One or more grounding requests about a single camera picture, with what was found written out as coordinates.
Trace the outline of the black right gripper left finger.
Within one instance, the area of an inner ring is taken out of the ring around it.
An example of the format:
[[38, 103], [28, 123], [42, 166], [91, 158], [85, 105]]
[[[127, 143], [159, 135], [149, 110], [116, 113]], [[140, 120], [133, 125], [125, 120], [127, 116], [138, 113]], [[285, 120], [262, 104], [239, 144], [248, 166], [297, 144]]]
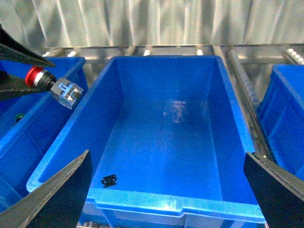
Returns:
[[2, 228], [75, 228], [92, 178], [89, 150], [0, 214]]

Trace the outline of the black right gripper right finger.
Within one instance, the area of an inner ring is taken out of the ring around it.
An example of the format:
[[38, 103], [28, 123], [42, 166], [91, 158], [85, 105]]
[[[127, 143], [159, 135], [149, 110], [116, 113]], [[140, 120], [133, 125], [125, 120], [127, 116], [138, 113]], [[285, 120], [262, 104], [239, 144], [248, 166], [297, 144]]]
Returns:
[[243, 171], [270, 228], [304, 226], [303, 180], [257, 153], [246, 153]]

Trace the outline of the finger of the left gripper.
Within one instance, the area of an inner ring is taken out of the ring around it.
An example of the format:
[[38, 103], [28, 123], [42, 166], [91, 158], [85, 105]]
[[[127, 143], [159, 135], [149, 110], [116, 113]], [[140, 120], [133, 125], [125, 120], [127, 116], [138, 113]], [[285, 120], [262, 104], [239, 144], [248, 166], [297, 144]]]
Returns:
[[55, 67], [55, 64], [39, 56], [13, 39], [0, 25], [0, 59], [37, 67]]
[[56, 81], [56, 77], [47, 71], [29, 73], [25, 79], [1, 71], [0, 100], [50, 91]]

